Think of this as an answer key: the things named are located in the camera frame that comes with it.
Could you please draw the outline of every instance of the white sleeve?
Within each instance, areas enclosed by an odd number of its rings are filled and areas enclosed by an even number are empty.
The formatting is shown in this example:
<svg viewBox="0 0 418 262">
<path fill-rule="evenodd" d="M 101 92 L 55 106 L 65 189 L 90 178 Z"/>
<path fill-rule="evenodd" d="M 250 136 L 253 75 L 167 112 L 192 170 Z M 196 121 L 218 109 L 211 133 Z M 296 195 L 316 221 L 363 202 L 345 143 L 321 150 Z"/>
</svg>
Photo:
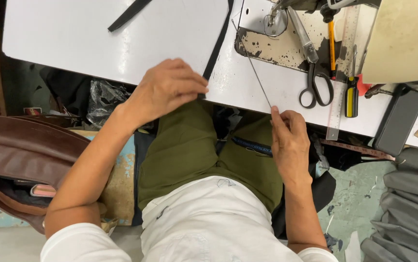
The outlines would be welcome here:
<svg viewBox="0 0 418 262">
<path fill-rule="evenodd" d="M 91 223 L 68 226 L 47 240 L 41 262 L 131 262 L 100 227 Z"/>
<path fill-rule="evenodd" d="M 298 256 L 303 262 L 339 262 L 332 253 L 318 247 L 308 247 L 299 252 Z"/>
</svg>

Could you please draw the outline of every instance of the hand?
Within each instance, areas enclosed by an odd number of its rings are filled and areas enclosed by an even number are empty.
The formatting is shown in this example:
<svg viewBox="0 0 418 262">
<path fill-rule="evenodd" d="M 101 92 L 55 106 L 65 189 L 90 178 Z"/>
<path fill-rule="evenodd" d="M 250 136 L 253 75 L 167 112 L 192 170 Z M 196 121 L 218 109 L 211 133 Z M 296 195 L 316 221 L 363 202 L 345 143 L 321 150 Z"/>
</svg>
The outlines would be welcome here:
<svg viewBox="0 0 418 262">
<path fill-rule="evenodd" d="M 130 98 L 116 110 L 133 118 L 130 121 L 139 127 L 195 100 L 198 94 L 206 94 L 207 85 L 207 80 L 182 59 L 167 59 L 149 69 Z"/>
<path fill-rule="evenodd" d="M 309 138 L 306 122 L 301 114 L 287 110 L 279 114 L 273 106 L 272 155 L 285 189 L 310 187 L 312 177 L 308 172 Z"/>
</svg>

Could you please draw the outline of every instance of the white shirt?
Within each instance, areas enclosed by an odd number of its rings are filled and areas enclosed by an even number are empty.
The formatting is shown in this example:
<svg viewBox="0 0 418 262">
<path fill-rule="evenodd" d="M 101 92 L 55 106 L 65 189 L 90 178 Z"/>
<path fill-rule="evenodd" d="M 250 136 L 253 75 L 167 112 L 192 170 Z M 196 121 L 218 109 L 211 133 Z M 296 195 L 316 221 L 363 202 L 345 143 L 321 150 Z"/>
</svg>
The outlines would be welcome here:
<svg viewBox="0 0 418 262">
<path fill-rule="evenodd" d="M 185 184 L 143 210 L 143 262 L 338 262 L 320 248 L 295 254 L 275 238 L 270 213 L 241 183 L 220 176 Z M 66 227 L 41 251 L 41 262 L 130 262 L 89 223 Z"/>
</svg>

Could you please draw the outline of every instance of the measuring tape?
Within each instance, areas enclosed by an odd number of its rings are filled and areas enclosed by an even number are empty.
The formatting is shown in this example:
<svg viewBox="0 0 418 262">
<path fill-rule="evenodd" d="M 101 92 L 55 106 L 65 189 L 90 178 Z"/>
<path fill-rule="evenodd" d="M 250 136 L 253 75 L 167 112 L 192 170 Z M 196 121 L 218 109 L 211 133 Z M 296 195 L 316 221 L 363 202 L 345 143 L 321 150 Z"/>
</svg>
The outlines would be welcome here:
<svg viewBox="0 0 418 262">
<path fill-rule="evenodd" d="M 353 46 L 358 26 L 360 5 L 345 8 L 345 26 L 343 29 L 342 45 L 337 66 L 337 76 L 334 83 L 334 99 L 332 100 L 327 124 L 327 140 L 337 141 L 339 139 L 340 121 L 343 112 L 345 98 L 346 80 L 351 74 L 350 64 L 353 59 Z"/>
<path fill-rule="evenodd" d="M 339 142 L 335 142 L 335 141 L 330 141 L 330 140 L 325 140 L 325 139 L 321 139 L 321 144 L 324 145 L 330 145 L 330 146 L 338 146 L 341 148 L 345 148 L 345 149 L 349 149 L 352 151 L 356 151 L 356 152 L 360 152 L 361 154 L 365 154 L 365 155 L 370 155 L 379 159 L 388 159 L 388 160 L 392 160 L 395 161 L 395 158 L 389 154 L 386 154 L 384 152 L 381 151 L 377 151 L 374 149 L 369 149 L 369 148 L 364 148 L 361 146 L 352 146 L 352 145 L 347 145 L 347 144 L 343 144 L 343 143 L 339 143 Z"/>
</svg>

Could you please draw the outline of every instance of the needle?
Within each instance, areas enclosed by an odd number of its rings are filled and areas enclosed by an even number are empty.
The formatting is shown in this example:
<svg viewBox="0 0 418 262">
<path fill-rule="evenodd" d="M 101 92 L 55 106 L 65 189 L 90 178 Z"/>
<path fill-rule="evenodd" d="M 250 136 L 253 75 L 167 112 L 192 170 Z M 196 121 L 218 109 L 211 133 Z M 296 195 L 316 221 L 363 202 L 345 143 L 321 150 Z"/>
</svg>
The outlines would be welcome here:
<svg viewBox="0 0 418 262">
<path fill-rule="evenodd" d="M 235 27 L 236 35 L 238 36 L 238 38 L 240 38 L 241 45 L 243 45 L 246 56 L 248 57 L 248 59 L 250 61 L 250 64 L 251 64 L 251 67 L 253 68 L 254 74 L 256 75 L 256 78 L 258 79 L 259 85 L 261 86 L 261 89 L 263 90 L 263 93 L 264 93 L 264 96 L 266 97 L 267 103 L 269 104 L 269 107 L 272 107 L 270 105 L 269 99 L 267 98 L 266 92 L 264 91 L 263 85 L 261 84 L 261 81 L 259 80 L 258 74 L 256 73 L 256 70 L 254 69 L 253 62 L 251 62 L 251 57 L 250 57 L 250 55 L 248 55 L 248 50 L 246 49 L 246 47 L 244 47 L 244 43 L 243 43 L 243 40 L 241 39 L 240 32 L 238 31 L 238 28 L 236 28 L 235 21 L 233 21 L 233 19 L 232 19 L 232 24 L 233 24 L 233 27 Z"/>
</svg>

